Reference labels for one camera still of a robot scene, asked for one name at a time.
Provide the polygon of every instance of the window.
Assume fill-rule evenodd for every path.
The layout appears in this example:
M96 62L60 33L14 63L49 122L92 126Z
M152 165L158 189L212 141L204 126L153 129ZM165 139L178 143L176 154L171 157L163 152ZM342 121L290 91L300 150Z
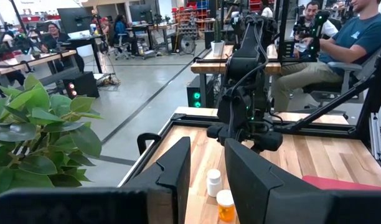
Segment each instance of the window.
M130 4L130 6L136 6L136 5L140 5L140 4L145 4L145 0L130 1L129 4Z

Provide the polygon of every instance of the black box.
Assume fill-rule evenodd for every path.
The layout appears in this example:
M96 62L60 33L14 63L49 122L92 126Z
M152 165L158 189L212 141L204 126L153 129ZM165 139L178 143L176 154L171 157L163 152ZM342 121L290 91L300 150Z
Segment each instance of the black box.
M200 107L201 106L201 95L200 95L200 77L196 76L192 82L186 87L187 97L188 97L188 107ZM215 108L214 105L214 82L212 76L207 76L207 108Z
M76 96L99 97L93 72L76 73L70 78L64 78L63 84L65 85L68 97L71 99Z

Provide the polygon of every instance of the orange pill bottle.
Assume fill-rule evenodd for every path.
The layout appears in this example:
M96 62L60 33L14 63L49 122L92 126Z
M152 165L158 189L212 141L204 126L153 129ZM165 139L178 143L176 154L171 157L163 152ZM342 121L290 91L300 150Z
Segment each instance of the orange pill bottle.
M224 222L232 222L235 219L235 203L230 190L221 190L217 194L218 215Z

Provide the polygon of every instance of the white bottle cap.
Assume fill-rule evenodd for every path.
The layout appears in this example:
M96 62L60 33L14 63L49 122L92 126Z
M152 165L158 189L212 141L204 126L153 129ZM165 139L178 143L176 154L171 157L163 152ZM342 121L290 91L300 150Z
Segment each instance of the white bottle cap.
M223 207L232 207L234 205L232 193L230 190L221 190L217 194L217 203Z
M221 172L217 169L211 169L207 172L207 178L212 184L217 184L221 181Z

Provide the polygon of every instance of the green led light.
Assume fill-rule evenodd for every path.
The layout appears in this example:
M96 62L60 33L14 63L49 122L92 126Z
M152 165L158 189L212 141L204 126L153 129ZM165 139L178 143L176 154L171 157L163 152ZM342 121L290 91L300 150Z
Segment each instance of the green led light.
M199 99L200 98L200 93L194 93L193 94L194 99Z

